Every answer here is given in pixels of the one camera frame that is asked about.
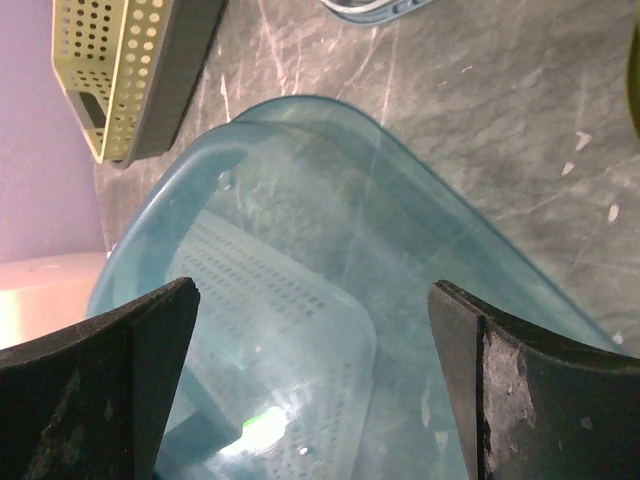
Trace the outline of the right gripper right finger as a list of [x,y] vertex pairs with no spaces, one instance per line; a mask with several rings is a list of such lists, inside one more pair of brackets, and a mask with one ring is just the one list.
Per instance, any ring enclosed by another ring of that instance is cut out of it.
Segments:
[[448,281],[432,285],[427,308],[470,478],[638,478],[638,359]]

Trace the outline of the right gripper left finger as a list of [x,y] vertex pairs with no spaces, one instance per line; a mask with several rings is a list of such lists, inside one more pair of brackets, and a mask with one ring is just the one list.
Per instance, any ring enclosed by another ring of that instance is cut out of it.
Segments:
[[182,277],[3,349],[2,478],[152,478],[199,302]]

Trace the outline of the white perforated basket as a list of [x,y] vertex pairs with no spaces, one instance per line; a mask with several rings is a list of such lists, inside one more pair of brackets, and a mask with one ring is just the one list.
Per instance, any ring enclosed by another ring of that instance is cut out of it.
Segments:
[[177,403],[240,430],[203,473],[350,478],[377,347],[364,307],[206,210],[168,272],[191,277],[201,294]]

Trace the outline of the teal transparent tub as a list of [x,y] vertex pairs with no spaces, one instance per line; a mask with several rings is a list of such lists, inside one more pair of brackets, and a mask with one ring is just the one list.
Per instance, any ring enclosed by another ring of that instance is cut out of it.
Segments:
[[[436,281],[580,342],[614,348],[593,320],[386,130],[349,105],[317,96],[261,103],[194,141],[118,240],[89,314],[189,277],[168,269],[205,210],[367,311],[377,339],[373,384],[348,479],[467,475],[427,313]],[[256,479],[203,473],[206,458],[236,441],[240,430],[178,405],[184,369],[156,477]]]

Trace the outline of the pale green shallow basket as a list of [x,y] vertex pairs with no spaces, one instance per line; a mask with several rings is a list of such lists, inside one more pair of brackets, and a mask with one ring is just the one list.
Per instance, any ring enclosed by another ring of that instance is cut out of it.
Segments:
[[177,1],[53,3],[51,61],[98,164],[134,157]]

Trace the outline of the olive green tub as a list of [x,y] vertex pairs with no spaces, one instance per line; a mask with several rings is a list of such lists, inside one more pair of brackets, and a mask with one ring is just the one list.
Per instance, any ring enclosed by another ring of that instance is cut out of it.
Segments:
[[626,69],[626,94],[630,118],[636,137],[640,136],[639,126],[639,22],[636,21],[631,36]]

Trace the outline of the light blue perforated basket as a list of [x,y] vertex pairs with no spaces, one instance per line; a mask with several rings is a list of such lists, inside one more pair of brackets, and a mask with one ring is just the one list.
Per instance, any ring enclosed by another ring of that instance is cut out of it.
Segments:
[[361,27],[374,27],[393,22],[432,2],[433,0],[321,0],[322,5],[334,16],[346,23]]

